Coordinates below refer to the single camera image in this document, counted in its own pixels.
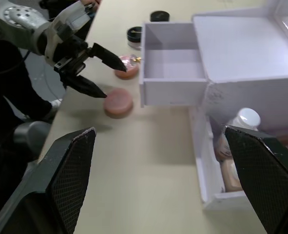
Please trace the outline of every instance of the cable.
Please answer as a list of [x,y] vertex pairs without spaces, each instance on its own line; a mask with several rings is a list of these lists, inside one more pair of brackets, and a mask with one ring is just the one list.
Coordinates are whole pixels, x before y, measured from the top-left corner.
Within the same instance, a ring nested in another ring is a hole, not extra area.
[[45,80],[46,86],[47,86],[48,90],[50,91],[50,93],[51,93],[57,100],[59,100],[60,98],[57,97],[57,95],[53,92],[53,90],[51,89],[50,85],[48,84],[45,66],[46,66],[46,63],[43,65],[43,75],[44,75],[44,80]]
[[26,59],[27,59],[27,57],[29,56],[29,54],[30,54],[30,51],[28,50],[27,53],[26,53],[26,55],[22,58],[22,60],[21,60],[19,63],[17,63],[15,66],[11,67],[10,69],[7,69],[7,70],[5,70],[5,71],[1,71],[1,72],[0,72],[0,75],[5,74],[5,73],[8,73],[8,72],[11,72],[11,71],[13,71],[14,69],[18,68],[23,62],[26,61]]

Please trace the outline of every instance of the drawer compartment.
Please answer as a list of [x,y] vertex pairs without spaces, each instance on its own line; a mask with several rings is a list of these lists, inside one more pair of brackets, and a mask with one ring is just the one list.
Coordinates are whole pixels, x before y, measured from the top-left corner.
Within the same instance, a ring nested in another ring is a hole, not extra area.
[[209,118],[199,108],[190,107],[192,140],[196,158],[201,199],[205,210],[252,210],[243,191],[225,193],[220,163],[213,148]]
[[193,24],[146,23],[142,34],[142,105],[199,104],[207,80]]

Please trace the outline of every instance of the textured black panel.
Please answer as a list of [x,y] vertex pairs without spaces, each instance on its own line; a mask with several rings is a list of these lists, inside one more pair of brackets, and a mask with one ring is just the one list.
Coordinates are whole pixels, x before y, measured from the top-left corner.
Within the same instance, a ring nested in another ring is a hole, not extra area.
[[288,160],[288,150],[268,135],[261,138],[226,128],[225,136],[242,188],[265,230],[280,233],[288,221],[288,170],[275,155]]
[[83,204],[94,145],[94,132],[83,133],[70,145],[65,160],[53,178],[49,194],[66,233],[72,234]]
[[72,234],[86,193],[94,128],[57,139],[0,212],[0,234]]

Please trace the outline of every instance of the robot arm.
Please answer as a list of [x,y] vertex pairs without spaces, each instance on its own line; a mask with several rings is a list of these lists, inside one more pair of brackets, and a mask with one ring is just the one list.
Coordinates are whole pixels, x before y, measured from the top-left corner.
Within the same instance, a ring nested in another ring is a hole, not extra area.
[[33,8],[0,0],[0,39],[45,55],[46,62],[60,74],[64,86],[95,98],[105,98],[93,82],[78,76],[85,68],[84,61],[96,56],[115,70],[126,71],[126,67],[117,55],[96,43],[88,47],[87,42],[75,35],[89,21],[87,10],[89,7],[78,1],[49,22]]
[[38,39],[49,22],[37,10],[0,0],[0,40],[40,54]]

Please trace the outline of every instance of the white bottle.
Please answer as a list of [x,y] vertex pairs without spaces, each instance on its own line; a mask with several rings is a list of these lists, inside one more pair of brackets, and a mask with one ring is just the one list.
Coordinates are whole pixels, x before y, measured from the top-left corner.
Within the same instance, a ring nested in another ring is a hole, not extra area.
[[[257,127],[260,125],[260,123],[261,118],[254,110],[250,108],[242,108],[238,112],[237,116],[227,124],[257,131]],[[230,147],[224,134],[222,134],[217,141],[215,155],[219,161],[232,158]]]

